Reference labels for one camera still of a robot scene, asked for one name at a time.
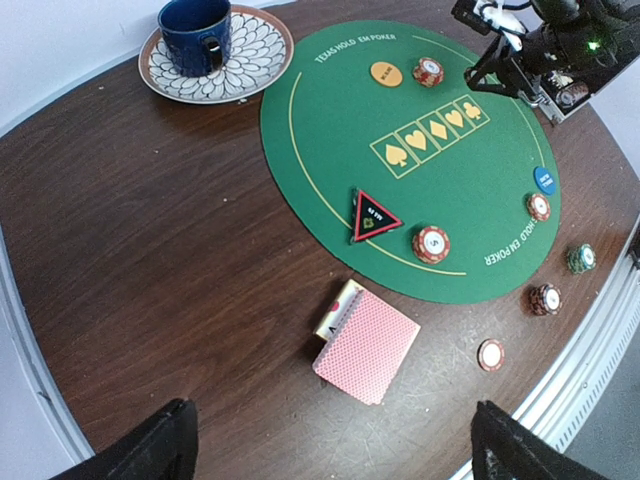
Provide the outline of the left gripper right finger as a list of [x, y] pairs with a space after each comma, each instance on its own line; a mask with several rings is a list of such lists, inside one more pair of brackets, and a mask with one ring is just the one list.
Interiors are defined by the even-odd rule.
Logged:
[[606, 479], [547, 445], [491, 401], [477, 403], [471, 443], [476, 480]]

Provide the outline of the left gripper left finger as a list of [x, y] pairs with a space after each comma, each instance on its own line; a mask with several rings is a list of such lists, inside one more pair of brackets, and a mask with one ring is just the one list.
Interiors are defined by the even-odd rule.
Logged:
[[58, 479], [192, 479], [198, 456], [195, 402], [173, 399], [127, 435]]

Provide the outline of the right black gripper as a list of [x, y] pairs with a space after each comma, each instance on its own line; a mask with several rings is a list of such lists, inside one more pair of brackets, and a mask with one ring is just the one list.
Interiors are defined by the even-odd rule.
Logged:
[[554, 29], [528, 33], [500, 32], [472, 67], [464, 72], [467, 86], [478, 92], [529, 100], [540, 96], [540, 79], [571, 65], [567, 49]]

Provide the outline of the red chips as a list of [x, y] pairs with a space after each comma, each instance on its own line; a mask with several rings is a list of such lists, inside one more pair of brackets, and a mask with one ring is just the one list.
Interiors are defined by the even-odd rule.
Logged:
[[432, 88], [444, 80], [444, 68], [438, 61], [423, 57], [414, 67], [412, 75], [420, 85]]
[[550, 203], [541, 193], [529, 195], [526, 206], [530, 216], [538, 222], [546, 222], [551, 216]]
[[437, 226], [422, 228], [412, 239], [414, 255], [427, 264], [440, 263], [449, 255], [450, 249], [451, 243], [447, 233]]

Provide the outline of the orange big blind button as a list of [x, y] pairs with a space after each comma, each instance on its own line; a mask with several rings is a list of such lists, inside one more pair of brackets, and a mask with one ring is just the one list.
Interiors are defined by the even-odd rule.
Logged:
[[370, 67], [371, 77], [380, 85], [395, 88], [403, 82], [403, 74], [398, 67], [386, 62], [378, 61]]

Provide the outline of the red poker chip stack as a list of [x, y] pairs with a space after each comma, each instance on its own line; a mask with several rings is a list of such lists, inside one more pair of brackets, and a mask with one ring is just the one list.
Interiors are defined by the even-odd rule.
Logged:
[[489, 338], [480, 344], [477, 351], [477, 361], [484, 371], [498, 371], [504, 365], [504, 360], [505, 350], [500, 341]]

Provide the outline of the blue small blind button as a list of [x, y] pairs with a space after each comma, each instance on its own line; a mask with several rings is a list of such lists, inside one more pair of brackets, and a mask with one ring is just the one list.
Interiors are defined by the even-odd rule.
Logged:
[[535, 184], [541, 193], [547, 196], [555, 194], [557, 190], [557, 182], [549, 169], [537, 166], [533, 170], [533, 177]]

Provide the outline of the triangular black red dealer button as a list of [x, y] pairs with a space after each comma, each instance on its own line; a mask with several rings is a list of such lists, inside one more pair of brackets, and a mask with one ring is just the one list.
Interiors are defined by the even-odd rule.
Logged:
[[350, 244], [370, 240], [404, 225], [397, 215], [360, 188], [352, 189], [351, 203]]

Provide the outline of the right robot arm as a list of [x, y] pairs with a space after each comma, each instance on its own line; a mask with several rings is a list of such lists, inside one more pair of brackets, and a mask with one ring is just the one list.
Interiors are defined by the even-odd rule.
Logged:
[[474, 91], [549, 98], [567, 111], [639, 57], [637, 1], [458, 1], [451, 14], [496, 37], [464, 79]]

